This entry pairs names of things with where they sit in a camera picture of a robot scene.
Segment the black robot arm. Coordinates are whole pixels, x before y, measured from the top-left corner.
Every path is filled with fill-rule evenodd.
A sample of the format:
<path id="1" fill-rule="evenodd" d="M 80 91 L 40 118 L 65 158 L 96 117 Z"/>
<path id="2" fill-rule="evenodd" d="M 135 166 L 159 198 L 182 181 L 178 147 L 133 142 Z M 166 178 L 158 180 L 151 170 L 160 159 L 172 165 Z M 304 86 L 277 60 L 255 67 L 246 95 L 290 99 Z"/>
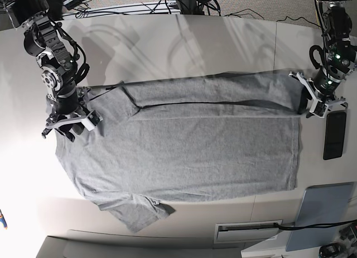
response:
<path id="1" fill-rule="evenodd" d="M 317 74 L 313 78 L 306 78 L 301 72 L 289 74 L 304 86 L 306 100 L 300 111 L 307 118 L 324 118 L 334 106 L 348 107 L 344 97 L 335 95 L 341 82 L 356 71 L 356 46 L 350 41 L 352 21 L 344 6 L 347 1 L 315 0 L 323 47 L 311 46 L 309 57 Z"/>
<path id="2" fill-rule="evenodd" d="M 90 68 L 84 50 L 48 15 L 47 0 L 1 0 L 1 5 L 13 27 L 23 28 L 23 46 L 36 58 L 47 88 L 51 112 L 42 137 L 55 130 L 74 142 L 84 129 L 95 127 L 88 91 L 78 87 Z"/>

